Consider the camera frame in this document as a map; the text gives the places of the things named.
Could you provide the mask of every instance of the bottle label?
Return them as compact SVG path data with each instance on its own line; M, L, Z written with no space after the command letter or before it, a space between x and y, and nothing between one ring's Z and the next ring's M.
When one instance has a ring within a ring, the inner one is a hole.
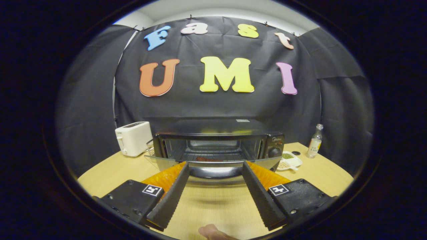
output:
M308 146L308 154L316 155L317 152L319 151L321 143L322 143L322 141L320 139L312 138L310 145Z

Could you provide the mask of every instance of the letter u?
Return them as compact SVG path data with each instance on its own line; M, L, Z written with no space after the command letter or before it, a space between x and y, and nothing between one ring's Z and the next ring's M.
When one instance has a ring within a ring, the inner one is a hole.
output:
M165 66L163 83L160 86L153 86L152 78L154 69L158 66L152 62L140 67L141 78L139 81L139 91L147 97L161 96L167 93L173 84L175 75L175 66L179 63L179 59L168 59L162 63Z

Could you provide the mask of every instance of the blue letter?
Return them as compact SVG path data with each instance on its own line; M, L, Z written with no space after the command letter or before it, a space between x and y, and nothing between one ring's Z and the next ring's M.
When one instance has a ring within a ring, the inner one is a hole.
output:
M149 51L166 42L166 40L160 38L165 38L167 36L166 30L168 29L170 29L170 26L164 26L144 37L144 39L148 40L148 44L150 44L148 47Z

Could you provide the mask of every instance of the white toaster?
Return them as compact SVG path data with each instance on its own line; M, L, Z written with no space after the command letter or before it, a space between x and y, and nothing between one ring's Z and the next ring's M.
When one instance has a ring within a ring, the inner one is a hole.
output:
M136 122L116 129L117 142L123 155L136 157L148 149L153 139L149 122Z

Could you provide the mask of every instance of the foam letter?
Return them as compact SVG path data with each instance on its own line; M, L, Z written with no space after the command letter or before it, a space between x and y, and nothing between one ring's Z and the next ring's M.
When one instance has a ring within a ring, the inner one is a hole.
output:
M258 32L256 31L257 28L252 25L239 24L237 27L240 29L237 32L243 37L257 38L259 36Z
M157 67L157 63L152 62L141 66L141 78L139 80L139 91L147 97L160 96L167 93L173 84L175 75L175 65L179 63L179 59L169 59L163 62L164 78L160 86L152 85L153 71Z
M292 66L284 62L276 62L276 65L279 66L280 71L282 73L282 79L283 79L282 93L292 94L292 95L297 94L298 91L293 85L293 79L291 74Z
M170 26L164 26L144 37L144 39L148 40L148 44L150 44L150 46L148 46L149 51L166 42L165 39L161 38L165 38L167 36L166 30L168 29L170 29Z
M251 93L255 90L249 78L250 60L236 58L229 68L218 57L204 57L200 61L205 64L205 81L200 91L216 92L218 85L215 84L215 76L224 91L230 88L233 78L236 78L232 87L235 92Z
M186 25L186 28L183 28L181 30L181 33L183 34L205 34L208 31L206 30L208 28L208 25L206 23L190 23Z
M280 42L285 46L285 47L287 47L287 48L289 48L289 49L293 49L293 46L288 42L288 41L290 41L291 39L290 38L288 38L287 36L285 36L283 33L281 33L281 32L276 32L276 33L274 33L274 35L276 35L276 36L278 36L279 37L279 39L280 39Z

